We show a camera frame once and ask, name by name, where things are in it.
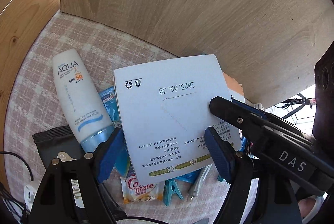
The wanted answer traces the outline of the orange white tissue pack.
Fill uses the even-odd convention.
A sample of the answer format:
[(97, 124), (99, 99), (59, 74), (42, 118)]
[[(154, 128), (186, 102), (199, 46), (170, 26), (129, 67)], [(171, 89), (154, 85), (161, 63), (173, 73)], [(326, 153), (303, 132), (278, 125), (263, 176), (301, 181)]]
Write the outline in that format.
[(223, 73), (224, 79), (226, 81), (227, 87), (229, 89), (232, 99), (238, 100), (242, 103), (245, 102), (245, 95), (243, 92), (243, 87), (234, 78), (230, 77), (226, 73)]

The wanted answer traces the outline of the white AQUA sunscreen tube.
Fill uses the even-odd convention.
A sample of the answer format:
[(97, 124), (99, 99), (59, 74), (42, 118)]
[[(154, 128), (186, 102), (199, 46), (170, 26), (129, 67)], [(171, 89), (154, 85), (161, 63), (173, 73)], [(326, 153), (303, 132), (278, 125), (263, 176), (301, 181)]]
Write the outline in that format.
[(78, 143), (94, 152), (114, 128), (99, 93), (77, 50), (69, 49), (52, 59), (57, 96)]

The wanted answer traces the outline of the Coffee mate sachet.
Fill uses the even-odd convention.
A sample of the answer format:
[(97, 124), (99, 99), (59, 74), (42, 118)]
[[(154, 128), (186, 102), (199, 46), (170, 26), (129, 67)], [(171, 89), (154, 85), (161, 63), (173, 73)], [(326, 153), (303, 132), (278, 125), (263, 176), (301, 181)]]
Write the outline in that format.
[(127, 178), (120, 177), (123, 203), (162, 201), (165, 182), (140, 184), (136, 175)]

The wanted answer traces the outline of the white cardboard box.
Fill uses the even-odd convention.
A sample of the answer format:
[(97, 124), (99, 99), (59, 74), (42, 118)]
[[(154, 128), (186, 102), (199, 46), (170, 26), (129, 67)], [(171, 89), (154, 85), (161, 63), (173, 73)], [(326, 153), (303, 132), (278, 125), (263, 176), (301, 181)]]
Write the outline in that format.
[(214, 97), (231, 98), (213, 54), (119, 68), (114, 85), (127, 151), (140, 184), (210, 165), (204, 141), (208, 127), (235, 150), (241, 148), (239, 130), (209, 110)]

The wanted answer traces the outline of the white round plug device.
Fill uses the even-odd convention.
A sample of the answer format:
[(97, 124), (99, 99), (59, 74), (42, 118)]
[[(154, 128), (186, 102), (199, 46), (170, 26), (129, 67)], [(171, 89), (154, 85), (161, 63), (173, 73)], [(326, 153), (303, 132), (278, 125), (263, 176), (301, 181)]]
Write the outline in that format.
[(24, 202), (29, 211), (32, 209), (34, 198), (37, 194), (40, 182), (40, 180), (33, 180), (24, 187)]

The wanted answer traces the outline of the silver pen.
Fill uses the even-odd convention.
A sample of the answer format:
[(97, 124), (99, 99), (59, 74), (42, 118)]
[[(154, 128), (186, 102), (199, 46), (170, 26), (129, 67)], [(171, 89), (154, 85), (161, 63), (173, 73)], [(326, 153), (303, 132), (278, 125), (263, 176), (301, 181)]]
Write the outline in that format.
[(194, 198), (199, 196), (199, 192), (201, 190), (201, 187), (203, 186), (205, 179), (211, 169), (212, 165), (208, 165), (201, 169), (197, 179), (195, 182), (191, 185), (189, 191), (188, 191), (188, 202), (192, 202)]

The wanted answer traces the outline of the black wet wipes pack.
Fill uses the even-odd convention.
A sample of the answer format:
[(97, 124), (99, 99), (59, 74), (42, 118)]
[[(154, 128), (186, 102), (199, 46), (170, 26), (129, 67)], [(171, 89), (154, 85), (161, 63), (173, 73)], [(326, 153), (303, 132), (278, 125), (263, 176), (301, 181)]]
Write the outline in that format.
[(75, 160), (84, 156), (84, 151), (69, 125), (38, 132), (33, 134), (32, 138), (45, 168), (59, 153), (66, 153)]

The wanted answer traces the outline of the blue foil sachet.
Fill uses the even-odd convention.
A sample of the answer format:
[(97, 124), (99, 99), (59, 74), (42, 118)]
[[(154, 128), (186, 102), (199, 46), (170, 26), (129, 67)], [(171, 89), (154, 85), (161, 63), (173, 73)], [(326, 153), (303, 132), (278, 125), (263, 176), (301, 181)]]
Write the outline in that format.
[[(104, 107), (111, 119), (113, 128), (121, 128), (117, 99), (114, 86), (111, 86), (99, 93)], [(121, 177), (126, 177), (130, 168), (130, 158), (124, 144), (114, 166)]]

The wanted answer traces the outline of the teal clothespin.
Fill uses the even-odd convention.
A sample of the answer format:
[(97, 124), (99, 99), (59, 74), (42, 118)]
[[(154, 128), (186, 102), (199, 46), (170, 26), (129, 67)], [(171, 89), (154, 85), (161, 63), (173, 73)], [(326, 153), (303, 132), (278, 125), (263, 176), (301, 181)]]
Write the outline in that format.
[(180, 200), (184, 200), (175, 179), (168, 179), (165, 181), (164, 185), (163, 202), (165, 206), (170, 206), (174, 194), (176, 194)]

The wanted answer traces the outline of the light wooden board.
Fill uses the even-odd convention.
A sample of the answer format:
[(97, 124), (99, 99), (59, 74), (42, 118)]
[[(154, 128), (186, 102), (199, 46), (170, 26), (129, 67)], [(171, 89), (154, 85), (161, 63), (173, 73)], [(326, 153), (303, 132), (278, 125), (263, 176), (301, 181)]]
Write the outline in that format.
[(331, 0), (61, 0), (61, 10), (176, 56), (213, 53), (265, 107), (313, 85), (333, 42)]

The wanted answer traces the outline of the pine wood wall panel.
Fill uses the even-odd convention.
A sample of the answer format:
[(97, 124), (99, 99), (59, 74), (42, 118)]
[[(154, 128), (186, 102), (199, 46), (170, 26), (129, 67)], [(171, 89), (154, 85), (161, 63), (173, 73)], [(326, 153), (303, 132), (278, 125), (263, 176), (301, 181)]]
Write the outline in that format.
[(60, 0), (1, 0), (1, 135), (18, 71)]

